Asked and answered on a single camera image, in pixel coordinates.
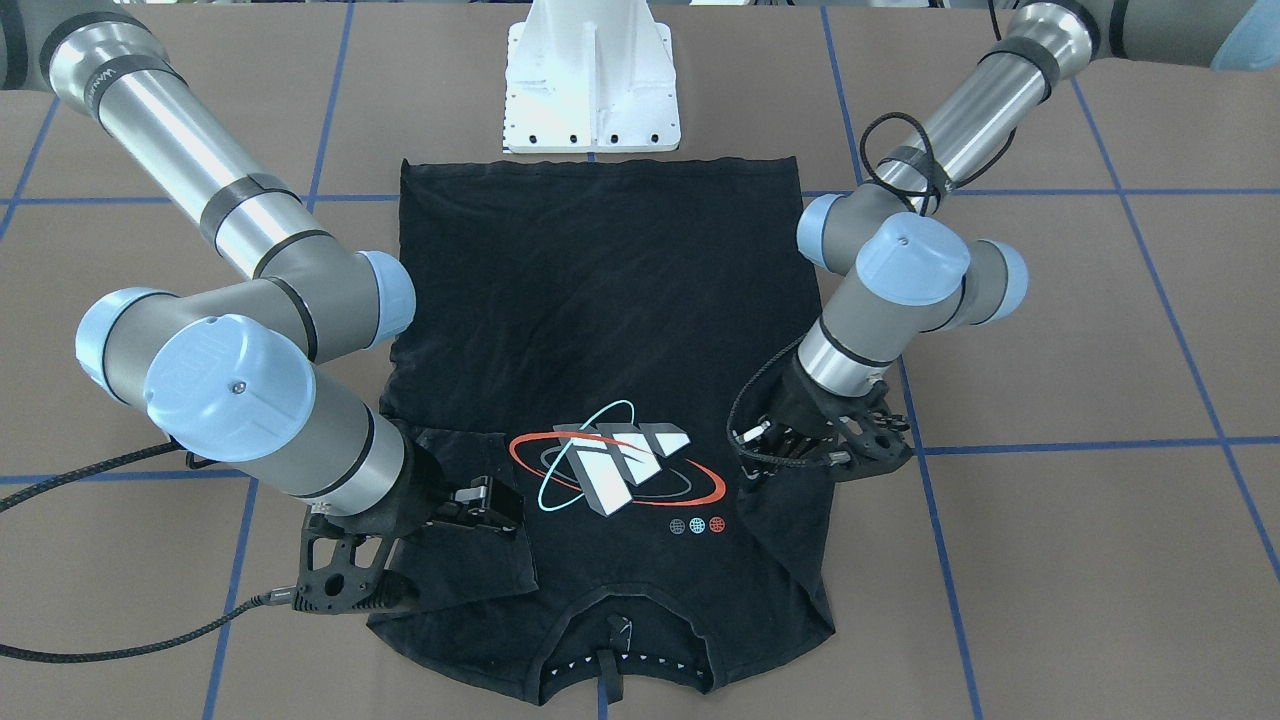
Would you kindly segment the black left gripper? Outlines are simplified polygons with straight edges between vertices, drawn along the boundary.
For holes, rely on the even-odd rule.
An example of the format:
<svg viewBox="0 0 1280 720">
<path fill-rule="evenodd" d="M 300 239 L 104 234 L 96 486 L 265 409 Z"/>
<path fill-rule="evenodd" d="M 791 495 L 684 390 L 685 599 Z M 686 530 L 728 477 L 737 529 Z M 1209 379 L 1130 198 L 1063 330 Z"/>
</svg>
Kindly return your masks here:
<svg viewBox="0 0 1280 720">
<path fill-rule="evenodd" d="M 772 478 L 788 469 L 841 468 L 851 461 L 851 452 L 840 445 L 851 434 L 849 421 L 860 413 L 860 397 L 845 397 L 820 387 L 805 373 L 799 356 L 788 355 L 771 391 L 771 420 L 733 430 L 732 441 L 739 447 L 771 447 L 771 451 L 800 445 L 836 447 L 818 448 L 805 457 L 740 448 L 742 469 L 750 479 Z"/>
</svg>

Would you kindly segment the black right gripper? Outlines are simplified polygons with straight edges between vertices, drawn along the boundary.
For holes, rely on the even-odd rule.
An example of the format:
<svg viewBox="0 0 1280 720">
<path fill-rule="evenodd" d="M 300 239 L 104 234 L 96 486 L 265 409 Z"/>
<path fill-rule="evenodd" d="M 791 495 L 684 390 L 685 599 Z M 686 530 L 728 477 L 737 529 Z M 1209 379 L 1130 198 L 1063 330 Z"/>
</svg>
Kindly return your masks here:
<svg viewBox="0 0 1280 720">
<path fill-rule="evenodd" d="M 524 520 L 524 496 L 494 478 L 466 480 L 448 477 L 436 457 L 410 439 L 404 461 L 388 493 L 362 512 L 330 515 L 347 534 L 401 538 L 430 527 L 480 530 L 509 539 Z M 453 501 L 460 509 L 439 509 Z"/>
</svg>

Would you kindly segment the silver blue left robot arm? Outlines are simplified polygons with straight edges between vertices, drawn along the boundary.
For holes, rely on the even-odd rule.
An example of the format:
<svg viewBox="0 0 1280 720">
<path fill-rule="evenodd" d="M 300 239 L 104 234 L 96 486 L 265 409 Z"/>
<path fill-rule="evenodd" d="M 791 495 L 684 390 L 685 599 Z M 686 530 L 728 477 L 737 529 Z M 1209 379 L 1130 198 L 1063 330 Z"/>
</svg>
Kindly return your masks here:
<svg viewBox="0 0 1280 720">
<path fill-rule="evenodd" d="M 1002 29 L 933 111 L 869 119 L 863 179 L 809 199 L 829 288 L 724 419 L 746 478 L 884 477 L 919 454 L 905 357 L 960 359 L 943 398 L 1015 386 L 1221 461 L 1277 447 L 1277 4 L 983 3 Z"/>
</svg>

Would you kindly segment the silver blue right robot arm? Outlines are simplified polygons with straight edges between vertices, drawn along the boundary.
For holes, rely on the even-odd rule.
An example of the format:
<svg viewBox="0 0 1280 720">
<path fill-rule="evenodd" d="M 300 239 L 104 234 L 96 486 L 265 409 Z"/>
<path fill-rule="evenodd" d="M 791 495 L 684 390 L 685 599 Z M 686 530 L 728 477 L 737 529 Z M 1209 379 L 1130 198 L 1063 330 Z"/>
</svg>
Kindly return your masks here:
<svg viewBox="0 0 1280 720">
<path fill-rule="evenodd" d="M 241 282 L 187 297 L 125 288 L 76 332 L 84 373 L 198 457 L 306 502 L 338 532 L 518 528 L 518 496 L 447 480 L 321 365 L 406 331 L 416 292 L 387 252 L 351 252 L 195 96 L 113 1 L 5 1 L 3 88 L 52 94 L 161 186 Z"/>
</svg>

